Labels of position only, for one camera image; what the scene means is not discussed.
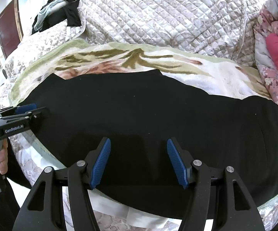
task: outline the white quilted comforter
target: white quilted comforter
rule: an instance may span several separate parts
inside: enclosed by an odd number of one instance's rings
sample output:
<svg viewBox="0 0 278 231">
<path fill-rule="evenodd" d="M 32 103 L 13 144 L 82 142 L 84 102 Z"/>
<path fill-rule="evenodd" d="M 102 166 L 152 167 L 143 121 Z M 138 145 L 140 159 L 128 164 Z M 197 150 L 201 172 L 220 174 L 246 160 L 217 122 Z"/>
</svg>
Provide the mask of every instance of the white quilted comforter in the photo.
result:
<svg viewBox="0 0 278 231">
<path fill-rule="evenodd" d="M 252 26 L 265 0 L 80 0 L 88 41 L 146 43 L 254 65 Z"/>
</svg>

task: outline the black cloth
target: black cloth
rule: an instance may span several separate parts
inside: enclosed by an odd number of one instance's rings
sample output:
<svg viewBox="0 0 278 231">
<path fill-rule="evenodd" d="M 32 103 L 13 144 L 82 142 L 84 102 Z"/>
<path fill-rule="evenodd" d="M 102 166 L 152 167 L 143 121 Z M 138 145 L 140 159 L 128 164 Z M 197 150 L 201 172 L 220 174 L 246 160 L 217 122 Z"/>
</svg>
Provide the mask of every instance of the black cloth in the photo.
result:
<svg viewBox="0 0 278 231">
<path fill-rule="evenodd" d="M 67 26 L 79 27 L 81 26 L 81 20 L 78 14 L 77 7 L 79 6 L 79 1 L 75 1 L 67 4 L 66 6 L 60 8 L 58 11 L 52 13 L 50 16 L 44 19 L 43 28 L 44 31 L 62 21 L 67 19 Z"/>
<path fill-rule="evenodd" d="M 79 27 L 81 26 L 81 20 L 78 13 L 78 6 L 80 0 L 67 0 L 70 2 L 66 6 L 60 8 L 58 11 L 52 13 L 50 16 L 47 16 L 44 19 L 43 27 L 39 32 L 43 32 L 46 29 L 49 29 L 50 27 L 64 21 L 67 19 L 67 26 L 71 27 Z M 37 23 L 38 15 L 35 17 L 33 25 L 32 25 L 32 35 L 35 34 L 37 31 L 35 31 L 34 26 Z"/>
<path fill-rule="evenodd" d="M 52 74 L 21 105 L 29 103 L 50 109 L 32 130 L 67 167 L 111 139 L 97 188 L 130 207 L 183 217 L 193 187 L 178 184 L 170 137 L 210 167 L 233 166 L 257 206 L 278 194 L 278 106 L 270 100 L 209 95 L 152 70 L 69 80 Z"/>
<path fill-rule="evenodd" d="M 29 181 L 24 176 L 16 158 L 11 149 L 8 140 L 8 172 L 6 177 L 21 186 L 31 188 Z M 0 193 L 0 230 L 11 231 L 19 213 L 20 207 L 16 201 L 13 189 L 10 183 L 6 182 L 6 190 Z"/>
</svg>

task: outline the blue gripper pad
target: blue gripper pad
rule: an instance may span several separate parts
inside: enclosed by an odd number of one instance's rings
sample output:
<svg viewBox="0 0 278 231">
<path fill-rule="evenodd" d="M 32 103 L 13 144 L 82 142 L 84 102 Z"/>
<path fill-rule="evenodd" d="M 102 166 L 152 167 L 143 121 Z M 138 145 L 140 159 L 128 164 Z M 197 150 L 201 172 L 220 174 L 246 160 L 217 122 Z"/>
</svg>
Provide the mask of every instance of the blue gripper pad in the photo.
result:
<svg viewBox="0 0 278 231">
<path fill-rule="evenodd" d="M 15 114 L 19 115 L 19 114 L 24 114 L 25 112 L 31 111 L 37 109 L 37 106 L 35 103 L 33 104 L 28 104 L 28 105 L 24 105 L 24 106 L 19 106 L 16 110 L 15 110 Z"/>
<path fill-rule="evenodd" d="M 186 189 L 189 184 L 187 180 L 187 170 L 171 139 L 167 141 L 167 152 L 179 184 Z"/>
<path fill-rule="evenodd" d="M 100 183 L 102 174 L 105 170 L 105 166 L 110 155 L 110 151 L 111 141 L 109 138 L 107 138 L 92 169 L 92 176 L 90 181 L 91 189 L 94 189 Z"/>
</svg>

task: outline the quilted blanket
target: quilted blanket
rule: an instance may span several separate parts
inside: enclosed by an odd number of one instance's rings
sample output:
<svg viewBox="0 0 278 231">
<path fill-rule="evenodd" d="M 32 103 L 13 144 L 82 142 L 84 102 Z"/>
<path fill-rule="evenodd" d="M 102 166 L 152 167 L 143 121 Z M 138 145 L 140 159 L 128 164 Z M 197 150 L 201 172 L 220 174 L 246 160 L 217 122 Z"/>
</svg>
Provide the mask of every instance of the quilted blanket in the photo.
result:
<svg viewBox="0 0 278 231">
<path fill-rule="evenodd" d="M 254 65 L 265 0 L 80 0 L 88 42 L 146 43 Z"/>
<path fill-rule="evenodd" d="M 234 61 L 191 54 L 174 48 L 154 47 L 146 44 L 109 43 L 90 46 L 83 39 L 71 40 L 31 64 L 22 63 L 25 71 L 11 86 L 1 89 L 1 107 L 22 101 L 51 73 L 64 79 L 81 74 L 107 72 L 138 72 L 154 68 L 214 95 L 243 99 L 259 95 L 270 99 L 261 82 L 258 70 L 236 64 Z M 64 168 L 31 133 L 10 138 L 16 158 L 33 185 L 46 166 Z M 129 230 L 132 226 L 177 230 L 178 221 L 144 213 L 113 201 L 98 191 L 89 192 L 93 209 L 101 227 L 107 230 Z M 63 191 L 66 221 L 72 226 L 67 189 Z M 278 206 L 278 196 L 259 207 L 264 222 Z"/>
</svg>

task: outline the hand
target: hand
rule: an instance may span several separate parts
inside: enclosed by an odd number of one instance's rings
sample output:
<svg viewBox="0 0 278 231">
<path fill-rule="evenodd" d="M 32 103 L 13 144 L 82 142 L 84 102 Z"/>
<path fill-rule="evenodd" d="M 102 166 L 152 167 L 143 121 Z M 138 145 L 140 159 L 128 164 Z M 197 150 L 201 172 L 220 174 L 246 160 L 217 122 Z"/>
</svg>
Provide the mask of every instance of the hand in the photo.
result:
<svg viewBox="0 0 278 231">
<path fill-rule="evenodd" d="M 0 151 L 0 174 L 5 175 L 7 173 L 7 139 L 3 140 L 2 150 Z"/>
</svg>

